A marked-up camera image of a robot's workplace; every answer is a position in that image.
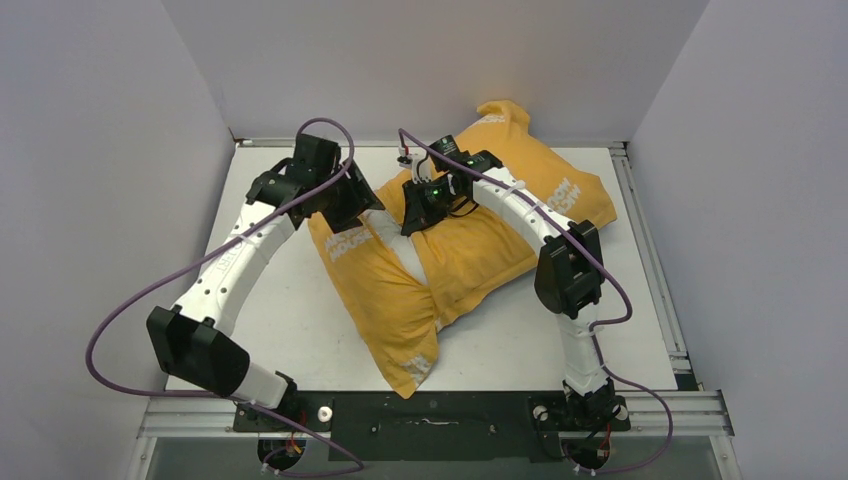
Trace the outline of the yellow and blue pillowcase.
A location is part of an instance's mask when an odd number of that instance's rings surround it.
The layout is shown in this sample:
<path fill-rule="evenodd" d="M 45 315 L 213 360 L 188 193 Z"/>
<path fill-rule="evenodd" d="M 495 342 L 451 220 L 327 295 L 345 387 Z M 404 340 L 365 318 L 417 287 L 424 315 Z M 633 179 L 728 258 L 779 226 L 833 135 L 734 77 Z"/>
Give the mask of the yellow and blue pillowcase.
<path fill-rule="evenodd" d="M 510 100 L 481 104 L 459 133 L 460 148 L 493 153 L 537 198 L 574 221 L 604 227 L 617 218 L 601 179 L 567 163 L 530 134 L 529 114 Z M 401 227 L 402 171 L 376 194 Z M 534 251 L 486 208 L 448 218 L 412 240 L 427 285 L 419 284 L 369 225 L 333 232 L 324 217 L 308 222 L 313 244 L 378 370 L 402 398 L 411 397 L 439 356 L 439 332 L 471 312 L 496 288 L 532 270 Z"/>

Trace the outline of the white pillow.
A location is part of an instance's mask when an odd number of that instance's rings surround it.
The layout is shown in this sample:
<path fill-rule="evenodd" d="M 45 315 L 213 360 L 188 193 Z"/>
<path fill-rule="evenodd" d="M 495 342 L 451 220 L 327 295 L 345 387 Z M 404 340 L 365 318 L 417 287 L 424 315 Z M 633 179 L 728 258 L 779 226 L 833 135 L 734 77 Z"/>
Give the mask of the white pillow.
<path fill-rule="evenodd" d="M 397 257 L 403 269 L 419 284 L 427 285 L 426 273 L 416 248 L 409 237 L 401 234 L 401 227 L 394 218 L 385 210 L 372 210 L 368 222 L 381 242 Z"/>

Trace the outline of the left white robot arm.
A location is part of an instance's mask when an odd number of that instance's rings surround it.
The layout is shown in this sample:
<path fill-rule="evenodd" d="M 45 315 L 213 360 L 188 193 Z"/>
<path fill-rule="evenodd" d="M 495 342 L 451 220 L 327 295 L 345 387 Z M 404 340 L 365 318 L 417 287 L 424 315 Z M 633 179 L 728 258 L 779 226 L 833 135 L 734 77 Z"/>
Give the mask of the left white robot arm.
<path fill-rule="evenodd" d="M 293 153 L 262 172 L 245 194 L 223 250 L 175 303 L 156 307 L 146 328 L 161 369 L 222 398 L 259 404 L 274 430 L 296 421 L 294 381 L 258 365 L 232 340 L 249 293 L 277 250 L 314 214 L 335 233 L 360 226 L 383 205 L 355 161 L 331 140 L 297 135 Z"/>

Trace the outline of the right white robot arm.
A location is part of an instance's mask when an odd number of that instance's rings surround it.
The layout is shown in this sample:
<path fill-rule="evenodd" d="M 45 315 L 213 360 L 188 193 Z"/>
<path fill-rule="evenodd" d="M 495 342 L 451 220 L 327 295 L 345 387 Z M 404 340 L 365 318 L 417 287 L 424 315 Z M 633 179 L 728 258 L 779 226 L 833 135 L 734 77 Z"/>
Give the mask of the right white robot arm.
<path fill-rule="evenodd" d="M 565 414 L 578 430 L 596 431 L 625 421 L 628 411 L 605 369 L 596 342 L 596 306 L 606 278 L 597 228 L 545 205 L 487 150 L 462 151 L 451 135 L 415 154 L 399 148 L 398 162 L 412 178 L 403 186 L 401 233 L 429 229 L 467 202 L 508 225 L 537 258 L 534 290 L 559 320 L 566 360 Z"/>

